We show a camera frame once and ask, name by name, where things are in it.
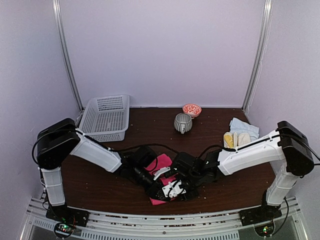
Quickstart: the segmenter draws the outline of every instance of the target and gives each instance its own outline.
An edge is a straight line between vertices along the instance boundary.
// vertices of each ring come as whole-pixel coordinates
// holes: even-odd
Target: metal pole
[[[258,73],[261,65],[262,55],[264,52],[264,49],[266,47],[266,40],[268,37],[268,30],[270,26],[270,20],[271,20],[271,10],[272,10],[273,0],[265,0],[264,3],[264,13],[262,17],[262,23],[261,23],[261,30],[260,30],[260,37],[258,42],[258,48],[256,51],[253,69],[249,81],[249,85],[246,91],[245,99],[242,105],[242,110],[246,112],[248,110],[249,104],[251,102],[254,89],[258,80]]]
[[[65,36],[65,31],[64,31],[63,21],[62,21],[61,9],[60,9],[60,0],[53,0],[52,3],[53,3],[53,12],[54,12],[54,17],[56,21],[56,26],[58,28],[58,33],[60,37],[60,44],[62,48],[62,55],[63,55],[65,69],[68,75],[71,90],[75,98],[77,107],[81,112],[84,109],[84,106],[82,105],[80,94],[75,81],[74,72],[71,67],[71,62],[70,62],[70,57],[69,57],[67,42],[66,42],[66,36]]]

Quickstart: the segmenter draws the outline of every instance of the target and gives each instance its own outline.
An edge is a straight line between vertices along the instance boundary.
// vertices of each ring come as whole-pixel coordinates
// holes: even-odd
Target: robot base
[[[87,222],[89,219],[89,212],[84,211],[84,210],[79,210],[79,209],[74,209],[74,208],[67,208],[69,213],[74,216],[75,218],[75,225],[80,226],[80,227],[86,227]],[[46,218],[52,219],[55,221],[60,222],[61,218],[57,217],[51,210],[48,210],[45,215]],[[74,224],[74,219],[70,219],[66,221],[66,224],[73,225]]]
[[[272,211],[262,210],[261,206],[250,208],[246,210],[241,210],[239,212],[240,220],[242,226],[259,224],[262,222],[270,221],[272,219],[280,218],[282,216],[282,212],[280,209],[273,209]]]

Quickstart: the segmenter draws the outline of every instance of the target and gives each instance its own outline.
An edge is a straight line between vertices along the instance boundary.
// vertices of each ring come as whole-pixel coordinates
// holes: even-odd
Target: folded cloth
[[[234,148],[234,135],[231,132],[226,132],[223,135],[223,146],[225,148]]]
[[[234,146],[234,147],[237,147],[237,146],[238,146],[238,133],[237,133],[237,132],[235,132],[235,133],[233,134],[233,146]]]
[[[238,136],[238,146],[242,146],[251,142],[250,135],[247,132],[240,133]]]
[[[156,168],[150,172],[151,175],[154,175],[153,173],[155,173],[156,171],[158,171],[159,169],[162,169],[162,168],[165,168],[165,167],[169,167],[171,166],[172,164],[172,161],[171,161],[171,158],[168,157],[167,155],[165,154],[162,154],[160,156],[157,157],[157,161],[156,159],[153,160],[152,163],[150,163],[150,165],[148,167],[145,167],[145,170],[147,171],[151,171],[152,169]],[[173,182],[176,180],[175,176],[170,176],[168,178],[165,178],[165,177],[160,177],[159,178],[161,180],[161,182],[163,183],[163,185],[168,185],[169,182]],[[150,197],[150,201],[152,203],[152,205],[159,205],[159,204],[165,204],[167,203],[167,201],[161,201],[161,200],[157,200],[157,199],[153,199]]]
[[[234,117],[230,122],[230,132],[232,134],[238,133],[248,133],[250,135],[251,141],[257,140],[259,138],[259,128],[253,125],[250,125],[244,121],[239,120]]]

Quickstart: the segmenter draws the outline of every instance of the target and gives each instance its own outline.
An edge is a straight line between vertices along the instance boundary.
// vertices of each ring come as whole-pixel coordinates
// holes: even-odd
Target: light blue cloth
[[[250,125],[246,122],[239,120],[238,118],[233,118],[230,122],[230,133],[248,133],[250,135],[251,142],[259,138],[259,128]]]

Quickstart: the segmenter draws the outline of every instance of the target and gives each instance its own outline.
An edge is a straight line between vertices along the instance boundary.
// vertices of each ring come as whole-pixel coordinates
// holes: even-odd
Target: black cable
[[[54,225],[54,228],[53,228],[54,235],[55,235],[56,237],[58,237],[58,238],[62,238],[61,236],[59,236],[59,235],[56,234],[56,230],[58,229],[58,226],[61,225],[61,224],[66,225],[66,226],[68,226],[69,228],[72,229],[72,231],[69,232],[67,235],[63,235],[63,238],[64,238],[64,239],[69,238],[69,237],[74,233],[75,226],[70,225],[70,224],[67,224],[67,223],[62,222],[62,221],[61,221],[61,222],[58,222],[56,225]]]
[[[149,170],[148,172],[152,172],[151,174],[153,174],[153,171],[156,170],[156,168],[158,167],[158,157],[155,158],[155,166],[154,168],[152,168],[151,170]]]
[[[35,164],[39,165],[39,163],[37,162],[36,157],[35,157],[35,149],[36,149],[37,144],[40,142],[40,140],[43,139],[44,137],[50,135],[50,134],[61,133],[61,132],[76,132],[76,133],[79,133],[79,134],[81,134],[81,135],[83,134],[82,132],[80,132],[80,131],[78,131],[78,130],[73,130],[73,129],[58,129],[58,130],[55,130],[55,131],[47,132],[46,134],[42,135],[41,137],[39,137],[39,138],[35,141],[35,143],[33,144],[32,150],[31,150],[32,160],[35,162]]]
[[[191,171],[191,168],[188,170],[188,174],[195,179],[200,179],[203,177],[203,176],[194,175]]]
[[[304,141],[302,141],[299,137],[291,135],[291,134],[281,134],[280,136],[281,137],[288,137],[288,138],[292,138],[292,139],[296,140],[300,144],[304,145],[307,149],[309,149],[310,152],[312,152],[313,155],[320,161],[320,157],[317,155],[317,153],[308,144],[306,144]]]
[[[42,207],[43,207],[45,210],[49,211],[49,208],[45,208],[45,203],[47,203],[47,202],[48,202],[48,200],[42,202]]]
[[[172,189],[174,189],[175,188],[175,186],[178,184],[178,180],[175,180],[175,183],[172,185],[172,187],[170,188],[170,190],[168,191],[168,194],[167,194],[167,196],[170,198],[170,196],[169,196],[169,193],[172,191]]]
[[[107,146],[103,145],[101,142],[95,140],[94,138],[90,137],[89,135],[84,134],[84,137],[89,139],[89,140],[91,140],[95,144],[98,144],[99,146],[103,147],[104,149],[107,149],[107,150],[111,151],[110,147],[107,147]]]
[[[285,218],[284,218],[281,226],[277,229],[277,231],[272,233],[272,235],[271,235],[272,237],[280,231],[280,229],[285,225],[285,222],[286,222],[286,220],[288,218],[288,215],[289,215],[289,204],[288,204],[288,201],[287,201],[286,198],[284,198],[284,201],[285,201],[285,204],[286,204],[286,215],[285,215]]]
[[[185,190],[185,188],[182,188],[182,191],[178,195],[182,194]]]
[[[136,145],[136,146],[131,146],[131,147],[127,147],[127,148],[124,148],[124,149],[119,149],[119,150],[116,150],[116,149],[111,149],[110,151],[111,152],[125,152],[125,151],[129,151],[129,150],[132,150],[132,149],[137,149],[137,148],[141,148],[141,147],[150,147],[150,146],[158,146],[158,147],[163,147],[163,148],[166,148],[172,152],[174,152],[175,154],[178,154],[179,152],[167,145],[164,145],[164,144],[160,144],[160,143],[149,143],[149,144],[141,144],[141,145]]]
[[[203,150],[203,152],[198,156],[198,158],[201,158],[209,149],[212,149],[212,148],[220,148],[220,149],[226,150],[228,152],[236,152],[237,151],[234,148],[226,148],[226,147],[223,147],[221,145],[214,144],[214,145],[208,146],[205,150]]]

